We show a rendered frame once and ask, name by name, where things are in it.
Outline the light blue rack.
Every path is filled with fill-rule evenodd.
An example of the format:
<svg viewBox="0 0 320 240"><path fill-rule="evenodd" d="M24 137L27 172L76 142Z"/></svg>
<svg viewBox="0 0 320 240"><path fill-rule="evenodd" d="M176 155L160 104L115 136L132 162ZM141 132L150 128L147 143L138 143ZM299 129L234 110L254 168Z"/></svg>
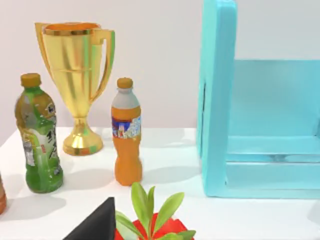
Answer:
<svg viewBox="0 0 320 240"><path fill-rule="evenodd" d="M204 193L320 200L320 60L236 60L235 0L203 0L196 127Z"/></svg>

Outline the gold trophy cup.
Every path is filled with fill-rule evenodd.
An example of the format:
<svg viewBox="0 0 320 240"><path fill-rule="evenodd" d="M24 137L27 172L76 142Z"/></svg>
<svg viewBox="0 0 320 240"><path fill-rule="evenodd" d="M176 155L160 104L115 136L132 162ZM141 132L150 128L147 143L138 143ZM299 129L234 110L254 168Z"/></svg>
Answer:
<svg viewBox="0 0 320 240"><path fill-rule="evenodd" d="M63 151L73 156L94 154L102 149L103 141L90 129L87 116L109 81L115 31L92 22L34 25L45 67L74 120Z"/></svg>

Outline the green bottle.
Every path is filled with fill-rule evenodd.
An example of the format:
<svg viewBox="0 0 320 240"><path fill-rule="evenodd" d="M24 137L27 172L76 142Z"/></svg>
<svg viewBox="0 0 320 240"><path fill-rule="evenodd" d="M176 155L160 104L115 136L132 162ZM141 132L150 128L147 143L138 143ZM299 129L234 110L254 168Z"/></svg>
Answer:
<svg viewBox="0 0 320 240"><path fill-rule="evenodd" d="M25 155L26 183L34 193L50 193L64 181L57 151L55 104L41 89L38 73L22 74L20 84L24 90L14 114Z"/></svg>

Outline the orange bottle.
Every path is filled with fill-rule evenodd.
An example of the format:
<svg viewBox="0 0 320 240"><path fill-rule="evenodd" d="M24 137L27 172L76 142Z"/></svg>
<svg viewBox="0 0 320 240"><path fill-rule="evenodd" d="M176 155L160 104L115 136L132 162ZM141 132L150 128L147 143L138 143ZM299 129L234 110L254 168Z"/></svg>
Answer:
<svg viewBox="0 0 320 240"><path fill-rule="evenodd" d="M142 179L140 160L141 106L133 93L133 80L117 80L117 94L111 104L112 140L117 153L114 174L122 186Z"/></svg>

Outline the brown bottle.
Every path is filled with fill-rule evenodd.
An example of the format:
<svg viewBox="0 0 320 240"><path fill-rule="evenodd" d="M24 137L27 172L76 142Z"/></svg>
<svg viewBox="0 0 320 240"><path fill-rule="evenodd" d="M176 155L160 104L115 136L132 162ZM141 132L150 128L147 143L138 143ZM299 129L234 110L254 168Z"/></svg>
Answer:
<svg viewBox="0 0 320 240"><path fill-rule="evenodd" d="M0 215L5 211L7 206L7 196L3 185L2 176L0 174Z"/></svg>

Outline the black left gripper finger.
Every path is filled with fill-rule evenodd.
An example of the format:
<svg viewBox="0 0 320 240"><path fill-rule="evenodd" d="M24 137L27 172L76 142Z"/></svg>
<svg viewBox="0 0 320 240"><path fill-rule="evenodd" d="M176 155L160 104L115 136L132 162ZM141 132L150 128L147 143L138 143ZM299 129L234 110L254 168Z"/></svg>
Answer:
<svg viewBox="0 0 320 240"><path fill-rule="evenodd" d="M108 197L63 240L114 240L115 199Z"/></svg>

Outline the red pot with green plant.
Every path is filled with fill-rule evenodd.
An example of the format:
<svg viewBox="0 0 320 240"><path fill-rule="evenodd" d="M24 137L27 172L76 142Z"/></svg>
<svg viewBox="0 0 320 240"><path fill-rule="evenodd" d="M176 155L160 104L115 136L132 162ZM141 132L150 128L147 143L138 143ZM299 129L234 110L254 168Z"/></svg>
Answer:
<svg viewBox="0 0 320 240"><path fill-rule="evenodd" d="M149 192L139 182L131 186L131 201L137 220L131 221L122 212L115 212L114 240L195 240L195 230L187 229L173 218L185 194L178 192L168 197L159 212L154 212L155 187Z"/></svg>

